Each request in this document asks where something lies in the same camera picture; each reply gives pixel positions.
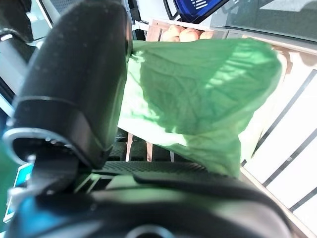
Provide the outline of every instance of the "wooden crate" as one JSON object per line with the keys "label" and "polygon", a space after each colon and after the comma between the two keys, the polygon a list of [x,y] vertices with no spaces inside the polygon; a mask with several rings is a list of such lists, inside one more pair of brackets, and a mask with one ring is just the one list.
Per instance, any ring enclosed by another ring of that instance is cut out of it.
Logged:
{"label": "wooden crate", "polygon": [[186,28],[194,28],[200,31],[212,31],[212,38],[218,39],[225,39],[228,34],[228,30],[226,29],[208,28],[198,24],[179,21],[152,20],[152,22],[149,24],[149,30],[147,33],[146,41],[161,41],[163,33],[167,31],[171,25],[179,25]]}

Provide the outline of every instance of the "black plastic part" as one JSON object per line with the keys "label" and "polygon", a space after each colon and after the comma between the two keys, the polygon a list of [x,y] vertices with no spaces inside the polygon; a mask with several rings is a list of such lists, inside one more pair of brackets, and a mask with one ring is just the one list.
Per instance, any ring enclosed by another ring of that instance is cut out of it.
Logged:
{"label": "black plastic part", "polygon": [[178,10],[176,10],[177,12],[174,15],[172,15],[172,13],[170,11],[170,8],[169,8],[169,5],[168,5],[168,1],[167,0],[163,0],[163,3],[164,3],[164,7],[165,7],[165,10],[166,10],[168,18],[170,20],[175,20],[176,17],[179,15]]}
{"label": "black plastic part", "polygon": [[6,237],[120,238],[154,224],[175,238],[291,238],[285,215],[261,192],[233,178],[190,174],[142,172],[131,188],[27,198]]}
{"label": "black plastic part", "polygon": [[129,161],[147,161],[147,143],[145,141],[132,142]]}
{"label": "black plastic part", "polygon": [[0,76],[0,94],[7,100],[8,103],[12,103],[15,93],[6,84],[6,82]]}
{"label": "black plastic part", "polygon": [[30,19],[26,13],[31,9],[31,0],[0,1],[0,36],[12,34],[24,42],[32,42]]}
{"label": "black plastic part", "polygon": [[50,138],[71,145],[87,166],[103,166],[126,82],[127,27],[126,11],[114,0],[84,0],[60,18],[13,102],[13,125],[4,135],[10,147],[20,137]]}
{"label": "black plastic part", "polygon": [[191,162],[190,160],[187,160],[183,156],[176,153],[174,153],[174,161],[175,162]]}
{"label": "black plastic part", "polygon": [[193,174],[196,176],[210,175],[205,167],[195,163],[166,162],[107,162],[102,170],[93,170],[101,175],[130,175],[135,173],[153,172],[168,174]]}
{"label": "black plastic part", "polygon": [[128,142],[128,133],[121,128],[118,128],[117,135],[115,136],[116,142]]}
{"label": "black plastic part", "polygon": [[47,191],[64,191],[76,179],[79,160],[69,150],[63,147],[42,147],[37,151],[32,169],[30,188]]}
{"label": "black plastic part", "polygon": [[107,161],[125,161],[127,155],[127,143],[115,142]]}
{"label": "black plastic part", "polygon": [[253,201],[265,204],[283,219],[288,225],[288,220],[280,207],[269,197],[256,188],[251,187],[235,178],[228,176],[208,174],[173,174],[173,173],[134,173],[135,181],[140,184],[152,184],[159,187],[168,187],[181,191],[192,192],[209,197],[224,197],[243,201]]}
{"label": "black plastic part", "polygon": [[163,149],[160,146],[153,145],[152,146],[152,162],[158,162],[158,161],[171,162],[170,151]]}
{"label": "black plastic part", "polygon": [[1,53],[12,65],[16,65],[18,60],[21,59],[26,67],[31,56],[36,50],[35,46],[29,46],[25,44],[16,36],[13,36],[8,40],[1,41],[0,44]]}

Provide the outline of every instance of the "green plastic bag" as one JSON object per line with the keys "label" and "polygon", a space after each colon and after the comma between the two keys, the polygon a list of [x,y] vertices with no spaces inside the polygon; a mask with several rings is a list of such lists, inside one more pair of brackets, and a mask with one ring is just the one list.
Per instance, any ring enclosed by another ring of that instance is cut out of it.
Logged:
{"label": "green plastic bag", "polygon": [[274,91],[281,64],[253,39],[134,42],[119,127],[237,177],[238,134]]}

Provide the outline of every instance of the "blue crate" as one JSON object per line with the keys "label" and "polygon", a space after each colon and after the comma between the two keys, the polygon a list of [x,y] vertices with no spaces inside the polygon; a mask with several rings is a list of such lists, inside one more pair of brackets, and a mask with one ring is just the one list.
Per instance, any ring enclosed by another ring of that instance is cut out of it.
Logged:
{"label": "blue crate", "polygon": [[199,24],[229,0],[174,0],[177,14],[172,16],[167,0],[163,0],[167,15],[174,20],[179,14],[182,21]]}

